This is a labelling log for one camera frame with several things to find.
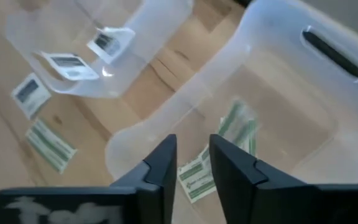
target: transparent plastic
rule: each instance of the transparent plastic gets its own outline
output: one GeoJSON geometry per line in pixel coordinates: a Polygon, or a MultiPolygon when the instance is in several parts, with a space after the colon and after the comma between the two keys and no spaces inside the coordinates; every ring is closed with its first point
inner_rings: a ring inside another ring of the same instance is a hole
{"type": "Polygon", "coordinates": [[[7,19],[6,37],[53,91],[114,98],[136,79],[158,50],[191,14],[192,0],[48,0],[38,9],[7,19]],[[125,27],[131,44],[107,64],[87,47],[97,28],[125,27]],[[73,53],[96,71],[97,80],[73,82],[45,68],[36,53],[73,53]]]}
{"type": "MultiPolygon", "coordinates": [[[[167,134],[178,166],[216,133],[233,99],[256,113],[256,155],[308,183],[358,183],[358,79],[302,38],[315,30],[358,62],[358,36],[298,1],[258,0],[226,46],[149,119],[114,135],[115,179],[167,134]]],[[[217,193],[191,204],[177,184],[173,221],[225,223],[217,193]]]]}

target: white printed logo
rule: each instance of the white printed logo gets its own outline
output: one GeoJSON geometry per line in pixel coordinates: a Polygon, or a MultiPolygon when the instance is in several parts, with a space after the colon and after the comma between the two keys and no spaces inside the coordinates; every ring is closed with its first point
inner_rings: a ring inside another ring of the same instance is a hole
{"type": "Polygon", "coordinates": [[[40,217],[47,216],[50,224],[98,224],[104,221],[120,223],[117,216],[121,214],[118,206],[98,206],[95,203],[82,203],[75,213],[68,210],[53,211],[37,202],[32,197],[19,197],[5,208],[20,210],[21,224],[38,224],[40,217]]]}

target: clear plastic bin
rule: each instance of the clear plastic bin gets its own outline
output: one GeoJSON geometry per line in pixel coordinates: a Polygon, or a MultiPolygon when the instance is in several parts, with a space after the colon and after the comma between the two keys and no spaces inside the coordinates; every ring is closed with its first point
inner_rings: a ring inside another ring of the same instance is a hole
{"type": "Polygon", "coordinates": [[[48,0],[38,9],[8,17],[6,37],[53,91],[90,97],[117,97],[136,79],[158,50],[191,14],[192,0],[48,0]],[[125,27],[135,36],[106,63],[88,46],[97,28],[125,27]],[[97,80],[62,78],[36,53],[73,53],[97,80]]]}
{"type": "MultiPolygon", "coordinates": [[[[257,114],[256,152],[308,183],[358,183],[358,78],[305,41],[313,30],[358,64],[358,36],[298,1],[258,0],[234,36],[149,119],[117,133],[106,149],[115,179],[167,134],[178,165],[195,158],[241,99],[257,114]]],[[[225,223],[217,193],[191,204],[177,184],[175,223],[225,223]]]]}

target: wooden floor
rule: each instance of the wooden floor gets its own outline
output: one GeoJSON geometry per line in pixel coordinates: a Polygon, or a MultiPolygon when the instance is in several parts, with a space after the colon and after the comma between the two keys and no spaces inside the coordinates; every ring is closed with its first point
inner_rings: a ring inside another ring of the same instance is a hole
{"type": "Polygon", "coordinates": [[[169,99],[227,42],[244,12],[230,0],[195,0],[193,15],[122,97],[53,94],[39,117],[78,149],[61,175],[25,141],[31,121],[10,97],[32,70],[4,37],[6,16],[37,7],[35,1],[16,1],[0,0],[0,189],[110,184],[113,179],[105,166],[104,147],[111,135],[147,118],[169,99]]]}

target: white label card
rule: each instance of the white label card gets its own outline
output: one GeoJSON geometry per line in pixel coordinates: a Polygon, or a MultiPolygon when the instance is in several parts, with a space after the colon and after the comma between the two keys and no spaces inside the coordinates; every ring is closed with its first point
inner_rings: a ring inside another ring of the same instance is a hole
{"type": "Polygon", "coordinates": [[[131,44],[135,32],[129,28],[105,27],[88,43],[88,47],[104,62],[110,64],[131,44]]]}
{"type": "Polygon", "coordinates": [[[25,116],[32,119],[51,94],[35,73],[31,73],[12,91],[11,96],[25,116]]]}
{"type": "Polygon", "coordinates": [[[74,54],[47,54],[41,52],[50,66],[71,81],[96,80],[99,75],[79,56],[74,54]]]}

